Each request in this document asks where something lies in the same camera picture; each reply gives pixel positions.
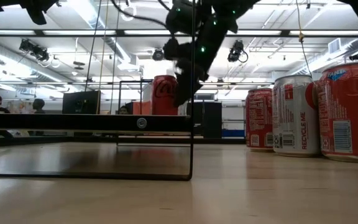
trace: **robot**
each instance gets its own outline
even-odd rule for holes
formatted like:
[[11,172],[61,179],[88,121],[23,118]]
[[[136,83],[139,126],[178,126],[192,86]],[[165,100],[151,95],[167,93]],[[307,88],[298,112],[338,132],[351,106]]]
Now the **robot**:
[[[176,73],[178,85],[175,91],[174,106],[182,105],[199,90],[200,81],[209,77],[208,70],[228,31],[236,33],[236,20],[244,15],[259,0],[173,0],[173,7],[169,9],[162,0],[161,5],[169,10],[165,23],[153,18],[133,16],[124,12],[115,2],[110,0],[121,13],[159,23],[168,29],[172,38],[164,46],[165,59],[177,61],[176,66],[181,72]],[[358,0],[340,0],[350,4],[358,15]],[[36,24],[45,24],[42,12],[46,12],[58,0],[0,0],[2,6],[20,4],[27,9]],[[175,33],[182,32],[192,35],[189,43],[179,44]]]

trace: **white wall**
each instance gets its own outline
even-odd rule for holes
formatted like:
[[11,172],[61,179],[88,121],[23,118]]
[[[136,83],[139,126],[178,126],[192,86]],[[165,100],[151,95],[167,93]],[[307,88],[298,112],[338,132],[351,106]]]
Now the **white wall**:
[[222,102],[222,128],[229,130],[244,130],[244,102],[223,101]]

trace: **pipe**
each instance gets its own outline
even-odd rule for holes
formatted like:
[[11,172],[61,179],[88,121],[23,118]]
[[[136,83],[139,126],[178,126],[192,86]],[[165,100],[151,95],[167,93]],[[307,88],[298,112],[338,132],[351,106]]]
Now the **pipe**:
[[[324,52],[308,59],[310,72],[323,68],[331,63],[334,63],[336,59],[343,57],[344,55],[353,54],[358,51],[358,39],[341,39],[341,49],[336,53],[329,53],[329,49]],[[309,74],[306,62],[288,71],[285,75],[304,75]]]
[[24,56],[18,55],[17,53],[14,53],[13,51],[1,46],[0,60],[3,60],[5,63],[7,63],[6,60],[11,60],[12,62],[16,63],[18,69],[29,70],[33,74],[39,74],[55,82],[72,82],[71,79],[64,77],[63,75],[56,73],[48,68],[43,68],[37,65],[35,62],[25,58]]
[[[92,29],[106,29],[104,21],[99,17],[94,4],[90,0],[68,0],[70,6],[84,19]],[[118,60],[122,63],[131,63],[135,55],[129,55],[114,37],[101,37],[110,49],[117,55]]]
[[[333,4],[332,3],[328,3],[326,4],[323,8],[320,9],[320,11],[317,12],[316,15],[313,16],[313,18],[311,18],[303,27],[302,29],[308,27],[312,22],[314,22],[317,18],[319,18],[324,12],[326,12]],[[292,39],[288,38],[287,40],[285,40],[283,42],[283,44],[279,47],[277,47],[277,49],[268,56],[268,58],[273,57],[278,51],[280,51],[281,49],[283,49],[284,46],[287,45],[287,43],[289,43]]]

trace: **circular sticker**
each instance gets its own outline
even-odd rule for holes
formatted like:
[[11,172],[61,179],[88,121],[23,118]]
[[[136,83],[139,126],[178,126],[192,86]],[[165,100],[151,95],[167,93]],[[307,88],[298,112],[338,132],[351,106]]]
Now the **circular sticker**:
[[146,128],[146,126],[147,126],[147,121],[146,121],[146,119],[144,119],[144,118],[139,118],[139,119],[137,120],[137,127],[138,127],[138,128],[144,129],[144,128]]

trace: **can lid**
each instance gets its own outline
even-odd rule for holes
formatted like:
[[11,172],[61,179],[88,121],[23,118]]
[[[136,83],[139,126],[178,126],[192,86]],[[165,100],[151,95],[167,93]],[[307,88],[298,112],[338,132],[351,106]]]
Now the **can lid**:
[[311,75],[287,75],[284,77],[277,78],[274,82],[277,82],[278,80],[283,79],[283,78],[291,78],[291,77],[310,77],[310,78],[312,78]]
[[272,90],[272,89],[271,88],[254,88],[254,89],[248,90],[248,92],[257,91],[257,90]]
[[352,62],[352,63],[346,63],[346,64],[341,64],[341,65],[335,65],[332,67],[329,67],[327,69],[325,69],[323,72],[326,72],[327,70],[333,69],[333,68],[339,68],[339,67],[343,67],[343,66],[349,66],[349,65],[358,65],[358,62]]

